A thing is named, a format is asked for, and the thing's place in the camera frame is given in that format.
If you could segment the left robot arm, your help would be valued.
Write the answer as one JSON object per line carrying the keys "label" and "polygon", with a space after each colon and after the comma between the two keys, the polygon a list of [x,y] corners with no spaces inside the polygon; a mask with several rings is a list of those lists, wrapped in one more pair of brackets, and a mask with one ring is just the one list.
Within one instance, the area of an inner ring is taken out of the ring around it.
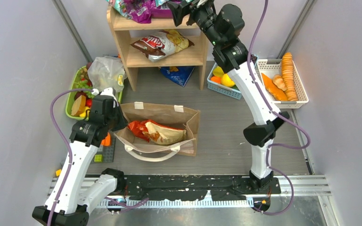
{"label": "left robot arm", "polygon": [[67,163],[49,198],[42,206],[34,208],[32,217],[44,226],[85,226],[90,214],[103,199],[117,189],[118,170],[106,169],[98,180],[81,192],[87,169],[109,131],[127,126],[118,101],[108,95],[98,95],[92,100],[87,120],[77,121],[66,146]]}

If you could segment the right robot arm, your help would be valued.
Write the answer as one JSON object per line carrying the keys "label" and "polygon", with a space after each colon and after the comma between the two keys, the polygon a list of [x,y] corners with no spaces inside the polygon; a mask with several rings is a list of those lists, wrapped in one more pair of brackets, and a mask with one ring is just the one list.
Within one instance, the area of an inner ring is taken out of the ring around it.
{"label": "right robot arm", "polygon": [[251,145],[252,166],[249,172],[250,187],[265,190],[273,179],[270,167],[271,145],[276,131],[289,119],[287,112],[270,102],[265,87],[260,81],[250,50],[240,41],[239,34],[245,26],[241,9],[233,4],[224,5],[215,11],[212,0],[183,0],[168,3],[175,26],[196,24],[213,45],[215,62],[230,77],[248,104],[254,122],[243,130]]}

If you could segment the brown burlap grocery bag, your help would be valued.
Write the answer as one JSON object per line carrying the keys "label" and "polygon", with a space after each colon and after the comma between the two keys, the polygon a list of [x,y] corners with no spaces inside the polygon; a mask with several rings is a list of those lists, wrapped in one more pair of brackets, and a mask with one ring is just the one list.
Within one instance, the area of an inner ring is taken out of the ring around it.
{"label": "brown burlap grocery bag", "polygon": [[196,156],[200,111],[182,105],[121,104],[126,127],[115,133],[134,158],[161,162],[175,155]]}

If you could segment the orange snack bag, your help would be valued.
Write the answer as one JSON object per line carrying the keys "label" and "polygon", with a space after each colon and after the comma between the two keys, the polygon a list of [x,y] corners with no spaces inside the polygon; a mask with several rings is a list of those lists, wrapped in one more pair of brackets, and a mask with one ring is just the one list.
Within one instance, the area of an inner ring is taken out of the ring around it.
{"label": "orange snack bag", "polygon": [[185,138],[187,132],[185,129],[161,125],[154,120],[132,121],[127,127],[134,136],[157,145],[178,143]]}

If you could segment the clear plastic bag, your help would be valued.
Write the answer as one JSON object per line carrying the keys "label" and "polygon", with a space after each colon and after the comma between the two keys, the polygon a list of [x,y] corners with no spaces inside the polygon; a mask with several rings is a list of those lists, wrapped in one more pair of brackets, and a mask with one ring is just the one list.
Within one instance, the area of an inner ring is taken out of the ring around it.
{"label": "clear plastic bag", "polygon": [[113,88],[116,93],[122,92],[127,78],[122,60],[113,56],[96,57],[88,69],[88,76],[94,89]]}

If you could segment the Chuba chips bag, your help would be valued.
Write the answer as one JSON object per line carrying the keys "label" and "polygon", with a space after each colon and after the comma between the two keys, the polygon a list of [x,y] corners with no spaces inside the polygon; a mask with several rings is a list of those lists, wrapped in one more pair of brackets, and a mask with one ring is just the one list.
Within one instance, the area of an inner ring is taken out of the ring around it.
{"label": "Chuba chips bag", "polygon": [[156,62],[195,44],[179,31],[166,29],[140,38],[130,45],[142,53],[149,61]]}

